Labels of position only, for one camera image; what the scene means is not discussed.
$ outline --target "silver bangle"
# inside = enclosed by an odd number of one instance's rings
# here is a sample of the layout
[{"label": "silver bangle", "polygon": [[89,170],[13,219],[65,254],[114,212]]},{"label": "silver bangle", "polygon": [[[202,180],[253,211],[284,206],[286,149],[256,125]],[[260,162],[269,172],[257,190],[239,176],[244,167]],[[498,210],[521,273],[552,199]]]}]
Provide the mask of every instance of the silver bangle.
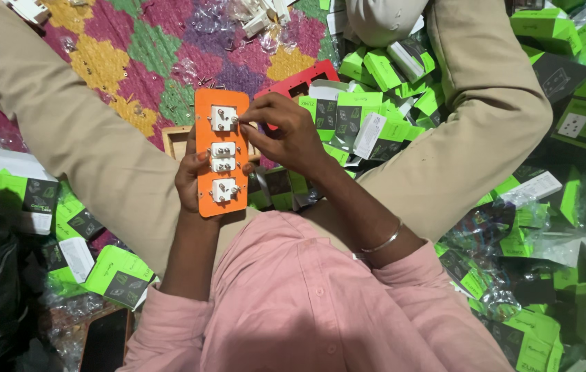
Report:
[{"label": "silver bangle", "polygon": [[394,235],[392,235],[391,238],[389,238],[388,241],[385,241],[384,243],[380,244],[379,246],[375,247],[374,249],[363,249],[363,248],[361,248],[364,253],[377,252],[380,249],[383,249],[386,246],[388,246],[392,241],[394,241],[396,239],[396,237],[401,232],[401,228],[403,227],[403,220],[401,220],[401,217],[396,216],[396,218],[399,219],[399,228],[396,230],[396,232],[394,233]]}]

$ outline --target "orange plate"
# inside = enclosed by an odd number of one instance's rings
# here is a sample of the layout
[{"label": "orange plate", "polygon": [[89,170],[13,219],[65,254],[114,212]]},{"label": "orange plate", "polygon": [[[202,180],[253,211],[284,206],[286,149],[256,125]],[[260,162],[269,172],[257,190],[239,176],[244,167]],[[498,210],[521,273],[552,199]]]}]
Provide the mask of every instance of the orange plate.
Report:
[{"label": "orange plate", "polygon": [[[211,106],[233,106],[238,115],[243,114],[249,107],[249,97],[242,92],[225,91],[223,89],[198,89],[194,94],[194,109],[196,111],[196,148],[210,148],[214,142],[235,142],[235,170],[215,173],[210,168],[199,172],[199,212],[203,217],[221,215],[247,207],[247,176],[243,175],[242,165],[249,161],[248,146],[245,137],[240,133],[240,123],[236,131],[213,132],[210,129]],[[214,179],[235,178],[235,184],[240,187],[234,199],[215,203],[212,195]]]}]

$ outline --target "patterned carpet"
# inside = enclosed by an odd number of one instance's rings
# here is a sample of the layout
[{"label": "patterned carpet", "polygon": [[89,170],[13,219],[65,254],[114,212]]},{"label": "patterned carpet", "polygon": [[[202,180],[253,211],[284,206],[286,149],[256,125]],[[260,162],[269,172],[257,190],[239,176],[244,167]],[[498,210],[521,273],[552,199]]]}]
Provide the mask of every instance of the patterned carpet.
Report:
[{"label": "patterned carpet", "polygon": [[[246,44],[240,27],[199,32],[198,22],[207,20],[198,11],[210,1],[86,0],[75,7],[68,0],[49,0],[45,4],[52,15],[43,39],[160,150],[162,128],[193,124],[194,107],[189,104],[200,86],[180,72],[181,60],[191,60],[199,77],[253,97],[317,60],[337,58],[327,32],[327,11],[318,0],[299,0],[289,7],[288,40],[297,46],[288,51],[279,47],[273,55],[258,40]],[[76,51],[64,50],[64,37],[72,39]],[[17,126],[1,112],[0,146],[26,151]]]}]

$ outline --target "black phone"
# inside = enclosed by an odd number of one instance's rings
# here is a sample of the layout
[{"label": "black phone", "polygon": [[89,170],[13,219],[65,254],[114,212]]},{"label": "black phone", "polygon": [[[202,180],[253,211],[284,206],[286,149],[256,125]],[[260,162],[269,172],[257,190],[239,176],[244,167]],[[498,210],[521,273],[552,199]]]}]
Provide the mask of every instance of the black phone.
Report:
[{"label": "black phone", "polygon": [[122,367],[132,319],[130,310],[120,309],[91,321],[79,372],[114,372]]}]

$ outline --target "leg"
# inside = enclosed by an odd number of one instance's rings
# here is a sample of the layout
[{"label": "leg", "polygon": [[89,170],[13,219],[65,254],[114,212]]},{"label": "leg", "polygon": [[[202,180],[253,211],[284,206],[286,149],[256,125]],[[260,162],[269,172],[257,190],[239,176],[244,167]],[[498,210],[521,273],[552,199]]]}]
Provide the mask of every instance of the leg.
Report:
[{"label": "leg", "polygon": [[121,119],[0,1],[0,109],[49,173],[66,175],[102,224],[164,273],[178,164]]},{"label": "leg", "polygon": [[[428,14],[454,113],[359,182],[417,235],[437,241],[525,160],[552,111],[502,1],[436,0]],[[303,215],[346,249],[326,200]]]},{"label": "leg", "polygon": [[426,6],[427,0],[347,0],[350,26],[372,47],[386,47],[404,39]]}]

